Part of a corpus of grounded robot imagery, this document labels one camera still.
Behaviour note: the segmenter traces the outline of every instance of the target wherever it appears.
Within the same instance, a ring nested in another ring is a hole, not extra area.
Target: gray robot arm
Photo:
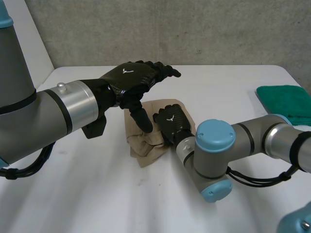
[[[229,162],[257,153],[282,159],[293,165],[282,181],[298,169],[311,172],[310,149],[310,132],[295,129],[283,116],[266,115],[234,125],[204,121],[195,136],[179,142],[176,153],[206,201],[215,202],[231,192]]]
[[[105,120],[103,112],[114,105],[115,97],[104,80],[96,82],[100,94],[94,86],[74,81],[36,92],[13,21],[0,0],[0,168]],[[89,128],[84,131],[90,135]]]

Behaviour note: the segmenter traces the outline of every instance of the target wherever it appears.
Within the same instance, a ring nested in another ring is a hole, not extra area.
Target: light blue joint cap
[[[271,114],[271,115],[276,115],[280,118],[282,118],[287,124],[292,125],[292,123],[290,122],[290,120],[288,120],[285,116],[281,115],[281,114]]]
[[[229,149],[236,134],[231,125],[222,120],[203,121],[196,132],[195,143],[203,151],[219,153]]]
[[[311,223],[311,202],[305,207],[291,212],[283,217],[277,227],[277,233],[311,233],[311,229],[304,229],[303,222]]]
[[[0,159],[0,168],[9,166],[6,162],[4,162],[2,159]]]
[[[0,28],[8,28],[13,25],[13,20],[9,16],[3,0],[0,0]]]
[[[205,188],[201,195],[209,203],[214,203],[228,196],[232,190],[232,183],[230,180],[222,180],[211,186]]]

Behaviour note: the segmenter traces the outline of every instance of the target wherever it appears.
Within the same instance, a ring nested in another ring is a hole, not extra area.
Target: green cloth
[[[261,86],[257,95],[272,114],[285,116],[293,125],[311,126],[311,97],[300,86]]]

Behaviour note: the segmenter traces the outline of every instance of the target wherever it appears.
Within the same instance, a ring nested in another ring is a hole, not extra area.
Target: gray wall
[[[55,67],[279,65],[311,92],[310,0],[26,0]]]

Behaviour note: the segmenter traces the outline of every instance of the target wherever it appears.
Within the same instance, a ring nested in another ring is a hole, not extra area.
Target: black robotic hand
[[[128,62],[123,63],[101,77],[112,87],[116,105],[129,109],[132,118],[145,133],[151,133],[152,123],[142,108],[140,100],[143,94],[158,82],[167,77],[180,77],[181,74],[171,66],[161,62]]]
[[[155,113],[153,119],[159,126],[164,140],[170,144],[177,146],[181,140],[193,136],[191,125],[178,104],[159,109],[159,113]]]

